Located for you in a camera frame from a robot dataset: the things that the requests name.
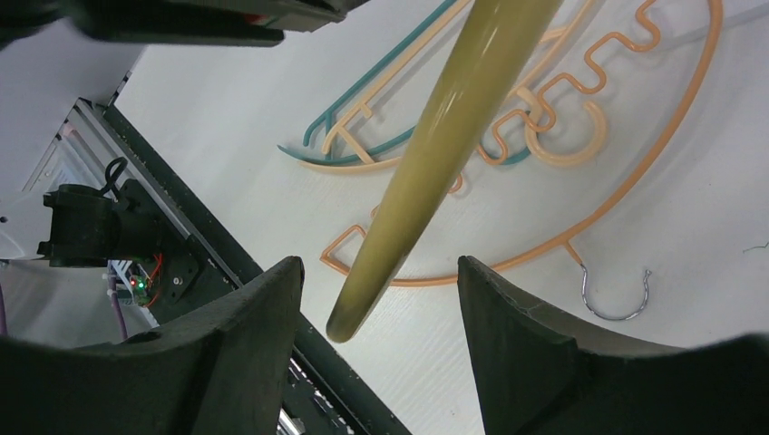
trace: metal hook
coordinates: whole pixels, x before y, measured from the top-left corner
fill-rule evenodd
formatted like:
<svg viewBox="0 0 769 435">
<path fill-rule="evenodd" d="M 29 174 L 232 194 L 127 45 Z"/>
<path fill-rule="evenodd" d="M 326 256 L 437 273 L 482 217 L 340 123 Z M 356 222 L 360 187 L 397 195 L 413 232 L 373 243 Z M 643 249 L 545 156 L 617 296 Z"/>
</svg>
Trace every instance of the metal hook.
<svg viewBox="0 0 769 435">
<path fill-rule="evenodd" d="M 651 276 L 651 271 L 649 269 L 644 270 L 644 302 L 641 303 L 641 306 L 632 314 L 626 317 L 610 317 L 610 316 L 599 313 L 592 306 L 590 306 L 590 302 L 588 302 L 588 269 L 585 267 L 585 265 L 579 265 L 579 267 L 582 267 L 582 302 L 585 304 L 585 306 L 588 308 L 588 310 L 591 313 L 595 314 L 601 319 L 609 320 L 611 322 L 622 322 L 625 320 L 630 320 L 633 317 L 636 317 L 637 315 L 641 314 L 641 312 L 644 311 L 644 308 L 647 307 L 648 278 Z"/>
</svg>

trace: c-shaped ring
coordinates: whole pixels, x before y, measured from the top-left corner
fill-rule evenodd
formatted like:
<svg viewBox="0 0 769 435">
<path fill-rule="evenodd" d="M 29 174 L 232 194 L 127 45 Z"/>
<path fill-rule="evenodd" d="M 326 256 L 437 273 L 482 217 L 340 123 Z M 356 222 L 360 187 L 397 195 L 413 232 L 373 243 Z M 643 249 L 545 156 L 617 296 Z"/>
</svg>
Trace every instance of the c-shaped ring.
<svg viewBox="0 0 769 435">
<path fill-rule="evenodd" d="M 528 88 L 521 87 L 518 90 L 518 94 L 521 98 L 531 106 L 530 118 L 532 121 L 537 122 L 540 120 L 543 109 L 537 102 L 537 97 Z M 547 151 L 540 144 L 540 140 L 537 137 L 537 132 L 534 131 L 529 125 L 525 125 L 523 133 L 526 139 L 526 146 L 529 147 L 531 154 L 537 159 L 544 161 L 545 163 L 558 168 L 570 168 L 577 166 L 590 159 L 599 153 L 606 143 L 606 136 L 608 131 L 608 124 L 606 121 L 606 115 L 600 106 L 593 101 L 585 101 L 582 105 L 586 111 L 588 111 L 590 118 L 593 120 L 593 137 L 590 140 L 588 146 L 572 154 L 556 154 Z"/>
</svg>

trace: white table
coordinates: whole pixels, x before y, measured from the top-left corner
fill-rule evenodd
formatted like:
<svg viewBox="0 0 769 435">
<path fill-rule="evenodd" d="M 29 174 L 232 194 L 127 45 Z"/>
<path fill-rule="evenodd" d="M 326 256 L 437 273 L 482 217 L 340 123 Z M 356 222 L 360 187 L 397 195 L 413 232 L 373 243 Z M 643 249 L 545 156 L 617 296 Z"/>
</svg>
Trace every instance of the white table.
<svg viewBox="0 0 769 435">
<path fill-rule="evenodd" d="M 320 330 L 343 277 L 318 256 L 349 226 L 368 224 L 393 171 L 318 174 L 276 145 L 300 149 L 308 123 L 438 3 L 374 1 L 273 49 L 153 46 L 116 103 L 261 266 L 302 256 L 302 312 Z M 632 311 L 643 268 L 654 272 L 641 316 L 611 323 L 590 314 L 579 267 L 563 250 L 503 275 L 588 321 L 658 343 L 694 346 L 769 329 L 769 250 L 743 252 L 769 240 L 766 36 L 766 18 L 724 33 L 704 90 L 660 160 L 574 239 L 605 312 Z M 470 188 L 444 202 L 402 276 L 454 272 L 459 255 L 498 261 L 586 216 L 656 137 L 701 43 L 643 59 L 617 47 L 605 53 L 613 78 L 596 101 L 609 114 L 610 135 L 595 164 L 551 169 L 530 158 L 491 169 L 474 156 L 464 171 Z M 448 47 L 404 83 L 364 137 L 414 122 Z M 583 64 L 568 62 L 592 80 Z M 640 84 L 623 87 L 623 80 Z M 639 113 L 648 116 L 635 119 Z M 339 257 L 349 264 L 358 245 L 345 245 Z M 483 434 L 453 285 L 391 289 L 358 336 L 336 349 L 415 435 Z"/>
</svg>

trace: table surface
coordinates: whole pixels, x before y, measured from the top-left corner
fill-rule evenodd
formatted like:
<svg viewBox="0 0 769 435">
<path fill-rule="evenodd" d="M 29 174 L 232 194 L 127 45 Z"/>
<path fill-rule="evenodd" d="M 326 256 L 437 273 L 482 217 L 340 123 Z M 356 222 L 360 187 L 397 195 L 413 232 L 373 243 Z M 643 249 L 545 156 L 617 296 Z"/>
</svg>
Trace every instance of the table surface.
<svg viewBox="0 0 769 435">
<path fill-rule="evenodd" d="M 320 252 L 351 225 L 368 225 L 393 170 L 319 174 L 276 145 L 303 150 L 307 125 L 438 3 L 372 2 L 341 24 L 290 34 L 273 49 L 152 46 L 116 102 L 263 267 L 302 256 L 302 312 L 318 329 L 344 279 L 318 261 Z M 610 25 L 602 14 L 590 26 Z M 642 315 L 612 323 L 590 314 L 579 296 L 579 266 L 562 249 L 502 274 L 585 320 L 653 342 L 695 346 L 769 329 L 769 249 L 744 252 L 769 240 L 762 46 L 768 24 L 762 18 L 724 32 L 703 91 L 659 161 L 573 240 L 590 268 L 595 305 L 605 312 L 632 311 L 644 267 L 653 271 Z M 595 32 L 606 25 L 595 24 Z M 450 49 L 449 36 L 377 106 L 381 115 L 360 129 L 367 143 L 414 122 Z M 616 79 L 596 97 L 610 132 L 595 162 L 553 169 L 530 158 L 493 169 L 473 156 L 463 172 L 468 186 L 444 201 L 401 276 L 452 273 L 459 255 L 498 261 L 584 218 L 656 138 L 701 45 L 643 58 L 617 47 L 606 53 Z M 561 63 L 589 80 L 578 55 Z M 576 138 L 589 133 L 575 131 Z M 350 241 L 338 256 L 349 264 L 359 244 Z M 453 285 L 392 288 L 358 336 L 335 348 L 415 435 L 483 434 Z"/>
</svg>

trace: olive green tube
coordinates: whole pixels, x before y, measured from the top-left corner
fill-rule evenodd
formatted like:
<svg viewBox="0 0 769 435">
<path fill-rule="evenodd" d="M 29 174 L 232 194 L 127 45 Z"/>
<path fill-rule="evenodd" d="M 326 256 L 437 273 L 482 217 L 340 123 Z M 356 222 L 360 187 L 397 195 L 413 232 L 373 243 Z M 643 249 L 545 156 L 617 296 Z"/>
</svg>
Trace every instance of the olive green tube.
<svg viewBox="0 0 769 435">
<path fill-rule="evenodd" d="M 475 0 L 328 319 L 353 337 L 416 245 L 561 0 Z"/>
</svg>

